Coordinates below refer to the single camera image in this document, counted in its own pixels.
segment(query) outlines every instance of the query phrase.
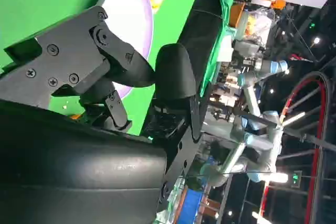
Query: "white light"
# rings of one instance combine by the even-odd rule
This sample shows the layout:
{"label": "white light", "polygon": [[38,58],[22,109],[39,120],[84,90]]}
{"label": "white light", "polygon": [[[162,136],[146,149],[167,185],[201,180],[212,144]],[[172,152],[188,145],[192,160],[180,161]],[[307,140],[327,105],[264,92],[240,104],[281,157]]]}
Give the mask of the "white light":
{"label": "white light", "polygon": [[257,219],[258,224],[272,224],[270,221],[266,220],[263,216],[257,214],[256,212],[252,212],[252,216]]}
{"label": "white light", "polygon": [[288,181],[288,174],[286,173],[271,173],[268,180],[276,183],[286,183]]}
{"label": "white light", "polygon": [[320,43],[320,41],[321,41],[321,39],[319,37],[316,37],[314,39],[314,44],[318,44],[318,43]]}
{"label": "white light", "polygon": [[295,122],[296,120],[300,119],[304,115],[305,115],[305,112],[301,112],[300,114],[297,114],[297,115],[291,117],[290,119],[285,120],[282,124],[283,127],[287,126],[288,124],[291,124],[292,122]]}

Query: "table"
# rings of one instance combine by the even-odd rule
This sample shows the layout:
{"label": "table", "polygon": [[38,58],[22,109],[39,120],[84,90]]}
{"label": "table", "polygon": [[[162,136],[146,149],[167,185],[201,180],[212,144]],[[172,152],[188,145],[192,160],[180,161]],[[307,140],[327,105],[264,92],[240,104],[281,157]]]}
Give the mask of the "table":
{"label": "table", "polygon": [[[5,48],[63,18],[79,13],[97,0],[1,0],[0,48]],[[155,66],[161,46],[179,38],[194,0],[165,0],[154,18],[154,37],[149,63]],[[11,63],[10,57],[0,50],[0,68]],[[154,86],[135,88],[123,100],[133,126],[131,134],[139,134]],[[78,97],[52,98],[50,110],[65,115],[83,112]]]}

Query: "exit sign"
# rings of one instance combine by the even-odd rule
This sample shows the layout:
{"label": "exit sign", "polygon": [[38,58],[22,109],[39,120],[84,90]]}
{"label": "exit sign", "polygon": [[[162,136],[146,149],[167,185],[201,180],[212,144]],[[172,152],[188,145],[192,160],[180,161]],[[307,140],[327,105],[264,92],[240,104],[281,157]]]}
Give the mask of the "exit sign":
{"label": "exit sign", "polygon": [[301,177],[302,177],[302,171],[295,170],[292,175],[291,187],[300,188]]}

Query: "green cloth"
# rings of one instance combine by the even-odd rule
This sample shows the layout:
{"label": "green cloth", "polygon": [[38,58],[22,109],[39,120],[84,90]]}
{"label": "green cloth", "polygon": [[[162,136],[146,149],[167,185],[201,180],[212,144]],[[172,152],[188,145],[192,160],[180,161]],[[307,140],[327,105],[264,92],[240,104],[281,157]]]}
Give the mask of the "green cloth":
{"label": "green cloth", "polygon": [[223,13],[223,27],[222,31],[218,34],[215,45],[212,49],[208,64],[206,66],[202,86],[201,86],[201,96],[203,96],[205,92],[205,88],[209,82],[212,81],[215,71],[216,71],[216,65],[217,65],[217,58],[218,53],[220,50],[220,44],[222,43],[222,40],[225,36],[225,31],[228,27],[229,19],[230,19],[230,10],[231,6],[233,4],[233,0],[220,0],[220,4],[222,6],[222,13]]}
{"label": "green cloth", "polygon": [[[0,48],[3,49],[65,17],[79,13],[97,0],[1,0]],[[194,0],[164,0],[154,18],[154,38],[149,63],[154,67],[161,46],[177,42]],[[0,50],[0,68],[11,63]],[[133,126],[129,133],[139,134],[154,86],[133,89],[123,100]],[[70,115],[83,112],[78,97],[52,98],[50,110]]]}

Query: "clear plastic bag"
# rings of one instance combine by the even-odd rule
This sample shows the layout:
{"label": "clear plastic bag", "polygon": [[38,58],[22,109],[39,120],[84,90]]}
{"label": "clear plastic bag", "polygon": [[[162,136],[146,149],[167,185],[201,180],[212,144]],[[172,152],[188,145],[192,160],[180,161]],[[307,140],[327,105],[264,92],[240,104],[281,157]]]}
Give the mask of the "clear plastic bag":
{"label": "clear plastic bag", "polygon": [[252,40],[254,43],[264,47],[274,23],[276,23],[276,14],[273,9],[261,7],[249,12],[243,40]]}

